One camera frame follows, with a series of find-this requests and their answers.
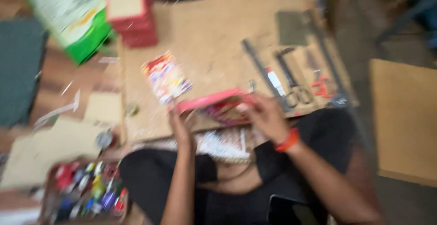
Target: scissors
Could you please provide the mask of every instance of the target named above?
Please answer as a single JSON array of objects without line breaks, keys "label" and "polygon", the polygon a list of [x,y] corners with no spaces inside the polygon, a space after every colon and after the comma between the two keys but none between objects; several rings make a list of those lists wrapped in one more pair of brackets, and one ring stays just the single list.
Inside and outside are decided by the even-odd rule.
[{"label": "scissors", "polygon": [[334,95],[334,91],[327,86],[327,83],[330,83],[330,81],[324,74],[322,74],[320,66],[317,64],[313,54],[309,50],[306,51],[306,58],[308,65],[314,71],[314,82],[311,83],[312,88],[317,88],[317,91],[314,94],[320,95],[323,98],[331,98]]},{"label": "scissors", "polygon": [[309,103],[313,102],[313,96],[306,88],[300,86],[296,82],[291,70],[287,66],[287,63],[284,59],[284,55],[293,50],[294,48],[292,47],[286,48],[281,52],[275,52],[274,55],[279,65],[281,66],[281,69],[284,72],[285,77],[287,78],[288,87],[290,88],[290,92],[287,95],[285,95],[285,97],[287,97],[288,101],[290,102],[290,106],[294,108],[299,103],[308,105]]}]

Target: dark green mat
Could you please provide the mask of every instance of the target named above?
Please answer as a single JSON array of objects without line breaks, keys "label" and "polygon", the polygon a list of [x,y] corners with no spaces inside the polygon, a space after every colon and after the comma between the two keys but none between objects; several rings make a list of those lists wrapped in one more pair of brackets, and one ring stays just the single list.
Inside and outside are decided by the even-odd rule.
[{"label": "dark green mat", "polygon": [[306,46],[309,33],[303,23],[302,13],[298,11],[278,11],[276,23],[279,33],[279,44],[284,46]]},{"label": "dark green mat", "polygon": [[28,122],[46,37],[34,18],[0,21],[0,126]]}]

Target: red scissors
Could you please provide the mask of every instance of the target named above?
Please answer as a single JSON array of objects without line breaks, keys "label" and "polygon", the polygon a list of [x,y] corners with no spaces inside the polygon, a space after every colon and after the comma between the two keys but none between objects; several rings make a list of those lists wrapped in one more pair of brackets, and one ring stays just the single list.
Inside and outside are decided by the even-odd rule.
[{"label": "red scissors", "polygon": [[328,88],[326,83],[330,83],[329,79],[322,74],[320,66],[317,64],[314,56],[309,50],[306,51],[306,57],[308,64],[314,71],[314,82],[311,83],[311,87],[318,88],[314,95],[320,95],[323,98],[331,98],[335,94],[335,91]]}]

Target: metal ruler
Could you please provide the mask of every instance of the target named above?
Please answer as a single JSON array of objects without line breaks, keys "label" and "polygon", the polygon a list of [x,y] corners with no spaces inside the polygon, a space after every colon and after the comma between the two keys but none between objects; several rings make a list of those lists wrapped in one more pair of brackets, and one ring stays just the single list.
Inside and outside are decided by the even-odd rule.
[{"label": "metal ruler", "polygon": [[304,11],[304,16],[306,16],[309,20],[309,28],[310,31],[315,35],[317,42],[319,44],[320,49],[323,52],[323,55],[325,56],[325,60],[328,62],[329,67],[331,68],[331,73],[334,75],[334,80],[337,83],[338,86],[338,94],[341,94],[343,98],[340,98],[342,103],[346,105],[346,110],[349,112],[349,114],[352,116],[353,121],[355,122],[355,125],[357,127],[358,134],[363,141],[363,144],[365,148],[368,150],[373,150],[373,145],[371,144],[367,134],[366,130],[364,128],[363,122],[359,118],[357,111],[353,107],[353,105],[350,103],[350,99],[347,96],[347,91],[344,89],[343,84],[341,82],[340,76],[337,73],[337,69],[335,68],[334,61],[331,58],[331,55],[329,54],[328,49],[325,45],[325,36],[323,32],[319,29],[317,24],[315,23],[314,16],[311,12],[311,10]]},{"label": "metal ruler", "polygon": [[256,50],[252,47],[249,40],[247,38],[244,38],[241,41],[241,45],[243,45],[244,50],[249,54],[250,58],[254,62],[255,67],[258,69],[259,73],[264,79],[264,82],[269,87],[270,91],[274,94],[274,96],[278,99],[279,105],[281,106],[282,111],[289,112],[293,109],[285,97],[282,97],[279,92],[276,90],[275,86],[270,81],[270,78],[267,74],[266,68],[263,65],[262,61],[260,60],[258,53]]}]

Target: snack packet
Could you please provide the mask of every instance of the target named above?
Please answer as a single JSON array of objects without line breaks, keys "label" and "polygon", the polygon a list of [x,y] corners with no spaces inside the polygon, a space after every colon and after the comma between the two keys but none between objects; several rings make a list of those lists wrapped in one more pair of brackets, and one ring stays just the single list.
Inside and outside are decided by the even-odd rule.
[{"label": "snack packet", "polygon": [[173,98],[177,98],[193,87],[176,64],[176,59],[170,51],[143,64],[141,73],[149,81],[153,93],[161,104],[167,104]]}]

